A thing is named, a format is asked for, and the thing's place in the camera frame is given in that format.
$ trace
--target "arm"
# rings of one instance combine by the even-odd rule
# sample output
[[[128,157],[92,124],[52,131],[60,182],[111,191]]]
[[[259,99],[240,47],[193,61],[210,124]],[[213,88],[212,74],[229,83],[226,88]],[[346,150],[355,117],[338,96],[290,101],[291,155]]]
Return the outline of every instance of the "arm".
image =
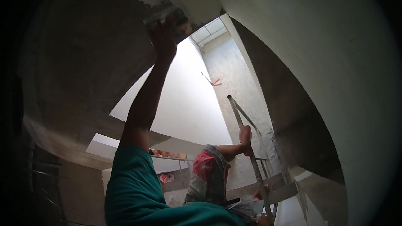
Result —
[[[146,151],[149,149],[148,132],[155,118],[166,74],[176,55],[174,27],[174,19],[168,16],[163,26],[158,22],[154,32],[149,33],[157,59],[128,112],[119,148],[132,145]]]

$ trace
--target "metal ladder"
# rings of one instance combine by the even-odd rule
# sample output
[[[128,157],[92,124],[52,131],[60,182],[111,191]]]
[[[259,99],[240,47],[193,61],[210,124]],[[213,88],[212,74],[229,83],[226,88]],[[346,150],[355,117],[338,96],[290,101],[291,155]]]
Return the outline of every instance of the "metal ladder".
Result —
[[[257,132],[258,139],[260,140],[260,143],[262,144],[263,143],[263,138],[262,138],[262,135],[261,135],[260,131],[258,130],[258,128],[254,125],[254,123],[250,120],[250,118],[246,115],[246,113],[238,105],[238,103],[234,100],[234,98],[232,96],[228,95],[228,99],[229,99],[230,105],[231,105],[231,107],[233,109],[234,116],[236,117],[237,124],[239,125],[239,128],[241,129],[243,127],[243,121],[242,121],[242,118],[240,117],[240,114],[239,114],[239,112],[240,112],[244,116],[244,118],[251,124],[251,126],[253,126],[253,128]],[[258,159],[261,161],[261,165],[263,167],[265,177],[267,177],[267,173],[265,171],[265,168],[264,168],[262,160],[264,160],[264,161],[266,161],[268,163],[268,172],[270,172],[270,168],[272,169],[272,167],[271,167],[271,164],[269,162],[269,159],[260,159],[260,158],[258,158]],[[261,192],[261,197],[265,201],[265,205],[264,205],[265,212],[267,214],[269,222],[272,225],[272,224],[274,224],[274,216],[272,215],[271,208],[269,207],[269,204],[267,204],[268,195],[265,192],[263,179],[261,177],[261,172],[260,172],[260,169],[259,169],[258,164],[257,164],[257,158],[255,158],[254,151],[253,151],[252,148],[251,148],[250,161],[251,161],[251,165],[253,166],[253,169],[254,169],[255,178],[257,179],[257,183],[258,183],[258,186],[259,186],[259,189],[260,189],[260,192]]]

